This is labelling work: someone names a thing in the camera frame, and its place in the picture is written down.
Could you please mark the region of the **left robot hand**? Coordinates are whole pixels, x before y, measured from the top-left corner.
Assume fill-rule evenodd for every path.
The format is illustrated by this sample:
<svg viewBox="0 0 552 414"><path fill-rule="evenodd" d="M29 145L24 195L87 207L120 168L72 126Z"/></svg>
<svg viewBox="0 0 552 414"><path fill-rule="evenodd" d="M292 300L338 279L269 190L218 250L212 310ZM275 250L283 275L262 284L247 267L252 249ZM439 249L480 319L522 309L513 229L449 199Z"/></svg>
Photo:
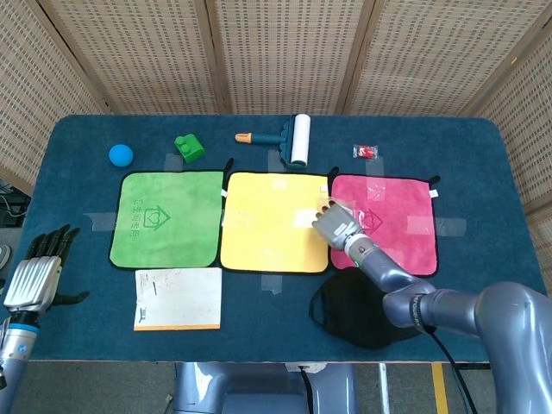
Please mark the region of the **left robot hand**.
<svg viewBox="0 0 552 414"><path fill-rule="evenodd" d="M31 241L3 301L10 315L23 312L42 315L53 306L79 304L90 296L87 291L77 295L58 293L63 266L79 232L79 228L66 224Z"/></svg>

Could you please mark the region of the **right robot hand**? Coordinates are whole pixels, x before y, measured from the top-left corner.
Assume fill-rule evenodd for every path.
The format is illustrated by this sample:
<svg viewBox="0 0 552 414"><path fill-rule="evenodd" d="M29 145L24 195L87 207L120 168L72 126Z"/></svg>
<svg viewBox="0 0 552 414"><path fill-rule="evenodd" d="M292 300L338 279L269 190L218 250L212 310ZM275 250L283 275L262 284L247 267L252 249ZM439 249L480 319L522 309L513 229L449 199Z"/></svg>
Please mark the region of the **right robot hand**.
<svg viewBox="0 0 552 414"><path fill-rule="evenodd" d="M334 249L344 250L350 237L363 232L350 210L330 200L316 214L313 229Z"/></svg>

